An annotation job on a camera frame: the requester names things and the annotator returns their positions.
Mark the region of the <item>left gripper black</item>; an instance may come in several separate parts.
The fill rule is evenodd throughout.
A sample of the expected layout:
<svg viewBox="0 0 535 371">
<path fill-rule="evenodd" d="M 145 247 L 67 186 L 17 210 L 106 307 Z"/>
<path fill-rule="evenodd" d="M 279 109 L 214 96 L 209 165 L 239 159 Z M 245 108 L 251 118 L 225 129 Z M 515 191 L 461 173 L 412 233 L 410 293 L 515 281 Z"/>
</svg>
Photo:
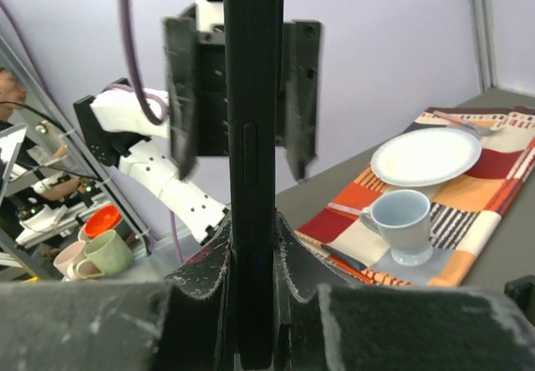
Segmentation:
<svg viewBox="0 0 535 371">
<path fill-rule="evenodd" d="M 227 155 L 225 54 L 214 43 L 200 42 L 196 76 L 195 20 L 167 18 L 164 31 L 171 157 L 178 176 L 185 179 L 196 164 L 196 155 Z M 316 158 L 321 37 L 322 23 L 317 21 L 295 21 L 284 26 L 275 142 L 279 147 L 285 145 L 295 180 L 307 178 L 307 167 Z M 199 108 L 197 151 L 196 102 Z"/>
</svg>

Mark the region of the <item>black phone stand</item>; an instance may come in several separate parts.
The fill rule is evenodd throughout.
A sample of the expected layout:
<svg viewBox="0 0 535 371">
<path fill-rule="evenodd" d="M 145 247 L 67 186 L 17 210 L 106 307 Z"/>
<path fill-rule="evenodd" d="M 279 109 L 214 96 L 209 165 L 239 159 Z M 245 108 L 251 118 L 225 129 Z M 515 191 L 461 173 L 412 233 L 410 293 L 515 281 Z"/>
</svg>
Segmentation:
<svg viewBox="0 0 535 371">
<path fill-rule="evenodd" d="M 519 277 L 507 282 L 504 294 L 511 298 L 523 311 L 526 311 L 534 296 L 534 275 Z"/>
</svg>

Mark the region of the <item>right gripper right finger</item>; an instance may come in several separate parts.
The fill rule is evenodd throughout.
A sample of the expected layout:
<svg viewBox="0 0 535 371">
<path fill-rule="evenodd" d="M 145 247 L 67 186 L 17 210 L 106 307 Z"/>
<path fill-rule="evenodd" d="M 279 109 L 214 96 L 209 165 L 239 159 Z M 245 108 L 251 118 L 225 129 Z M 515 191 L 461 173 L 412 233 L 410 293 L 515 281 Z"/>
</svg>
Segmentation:
<svg viewBox="0 0 535 371">
<path fill-rule="evenodd" d="M 534 329 L 508 297 L 350 285 L 276 217 L 277 370 L 531 370 Z"/>
</svg>

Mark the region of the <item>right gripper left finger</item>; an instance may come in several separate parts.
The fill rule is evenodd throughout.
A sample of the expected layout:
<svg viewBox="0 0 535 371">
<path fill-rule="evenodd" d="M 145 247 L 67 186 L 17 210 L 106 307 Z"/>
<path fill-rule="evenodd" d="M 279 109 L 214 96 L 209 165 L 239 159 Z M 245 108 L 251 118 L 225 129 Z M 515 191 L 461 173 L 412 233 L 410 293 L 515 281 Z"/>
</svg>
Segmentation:
<svg viewBox="0 0 535 371">
<path fill-rule="evenodd" d="M 167 279 L 5 282 L 4 370 L 230 370 L 230 221 Z"/>
</svg>

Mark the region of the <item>black smartphone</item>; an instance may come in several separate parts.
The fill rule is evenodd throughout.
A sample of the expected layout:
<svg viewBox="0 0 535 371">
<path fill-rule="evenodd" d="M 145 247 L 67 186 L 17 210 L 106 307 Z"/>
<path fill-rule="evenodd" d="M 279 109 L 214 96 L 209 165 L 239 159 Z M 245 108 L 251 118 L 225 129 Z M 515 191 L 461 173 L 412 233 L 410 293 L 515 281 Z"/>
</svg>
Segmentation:
<svg viewBox="0 0 535 371">
<path fill-rule="evenodd" d="M 223 0 L 237 346 L 245 370 L 273 355 L 275 136 L 282 0 Z"/>
</svg>

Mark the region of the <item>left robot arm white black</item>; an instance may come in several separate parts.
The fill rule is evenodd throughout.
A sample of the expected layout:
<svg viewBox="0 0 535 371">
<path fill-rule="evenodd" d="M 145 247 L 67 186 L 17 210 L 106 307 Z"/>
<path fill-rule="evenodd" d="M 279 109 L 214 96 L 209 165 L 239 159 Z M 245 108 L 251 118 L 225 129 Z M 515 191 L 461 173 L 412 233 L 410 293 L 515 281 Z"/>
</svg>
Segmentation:
<svg viewBox="0 0 535 371">
<path fill-rule="evenodd" d="M 274 151 L 295 180 L 316 156 L 322 25 L 284 0 L 196 0 L 163 22 L 166 88 L 143 87 L 130 0 L 119 0 L 129 75 L 74 109 L 97 161 L 137 180 L 201 244 L 232 220 L 238 246 L 270 249 Z"/>
</svg>

